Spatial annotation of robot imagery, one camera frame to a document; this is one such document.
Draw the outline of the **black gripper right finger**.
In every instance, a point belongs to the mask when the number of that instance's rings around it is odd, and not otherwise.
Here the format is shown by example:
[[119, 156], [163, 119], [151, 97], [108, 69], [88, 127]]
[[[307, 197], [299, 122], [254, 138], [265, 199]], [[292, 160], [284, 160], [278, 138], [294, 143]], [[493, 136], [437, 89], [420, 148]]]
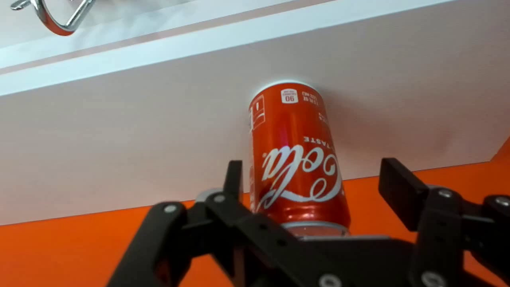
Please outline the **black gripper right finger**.
[[428, 186], [396, 157], [382, 157], [379, 194], [415, 232], [409, 261], [412, 287], [488, 287], [463, 269], [463, 251], [510, 283], [510, 197], [488, 194], [481, 203], [457, 191]]

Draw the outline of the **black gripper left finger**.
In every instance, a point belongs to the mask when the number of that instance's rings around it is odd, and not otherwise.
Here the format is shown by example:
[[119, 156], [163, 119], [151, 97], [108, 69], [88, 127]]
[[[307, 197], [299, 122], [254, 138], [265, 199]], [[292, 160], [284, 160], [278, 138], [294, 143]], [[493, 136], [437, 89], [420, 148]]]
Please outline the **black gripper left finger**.
[[106, 287], [179, 287], [195, 256], [210, 254], [233, 287], [297, 287], [259, 245], [270, 222], [240, 200], [240, 160], [229, 160], [221, 189], [190, 207], [154, 203]]

